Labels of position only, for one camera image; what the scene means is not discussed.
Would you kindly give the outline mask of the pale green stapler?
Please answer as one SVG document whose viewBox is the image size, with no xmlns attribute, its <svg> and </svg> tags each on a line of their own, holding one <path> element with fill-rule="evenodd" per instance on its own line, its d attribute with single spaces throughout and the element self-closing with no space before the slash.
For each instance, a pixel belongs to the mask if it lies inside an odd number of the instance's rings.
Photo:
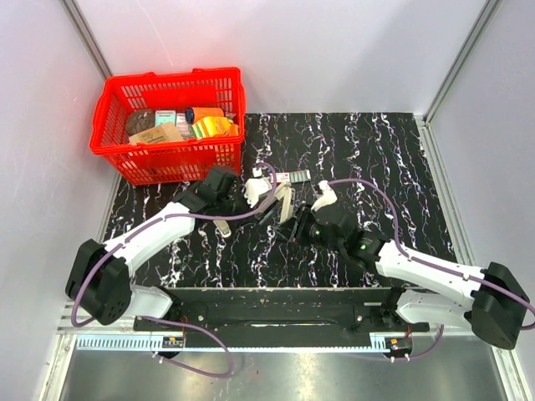
<svg viewBox="0 0 535 401">
<path fill-rule="evenodd" d="M 228 238 L 232 234 L 232 230 L 226 221 L 216 220 L 214 224 L 223 238 Z"/>
</svg>

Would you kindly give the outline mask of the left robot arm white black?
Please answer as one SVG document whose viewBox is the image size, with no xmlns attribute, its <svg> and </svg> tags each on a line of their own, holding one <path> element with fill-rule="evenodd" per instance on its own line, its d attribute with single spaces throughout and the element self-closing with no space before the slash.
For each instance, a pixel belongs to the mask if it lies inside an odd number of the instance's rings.
<svg viewBox="0 0 535 401">
<path fill-rule="evenodd" d="M 152 318 L 163 330 L 179 325 L 181 310 L 165 289 L 133 283 L 137 270 L 172 242 L 188 237 L 201 221 L 244 221 L 263 212 L 275 197 L 277 175 L 268 163 L 259 164 L 266 177 L 237 183 L 234 170 L 217 165 L 204 180 L 178 193 L 161 211 L 121 236 L 103 243 L 85 241 L 78 249 L 65 293 L 74 305 L 71 323 L 80 309 L 88 322 L 103 326 L 121 317 Z"/>
</svg>

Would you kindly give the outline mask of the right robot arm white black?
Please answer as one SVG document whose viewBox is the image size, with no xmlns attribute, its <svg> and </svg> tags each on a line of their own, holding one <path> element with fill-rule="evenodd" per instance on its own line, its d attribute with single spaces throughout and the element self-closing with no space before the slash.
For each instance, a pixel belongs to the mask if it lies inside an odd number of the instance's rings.
<svg viewBox="0 0 535 401">
<path fill-rule="evenodd" d="M 380 310 L 381 323 L 391 331 L 407 323 L 437 323 L 469 329 L 496 348 L 517 345 L 529 298 L 503 264 L 468 266 L 398 247 L 360 228 L 334 205 L 318 210 L 301 205 L 281 221 L 278 234 L 295 244 L 336 251 L 360 272 L 414 284 L 414 290 L 395 291 L 392 303 Z"/>
</svg>

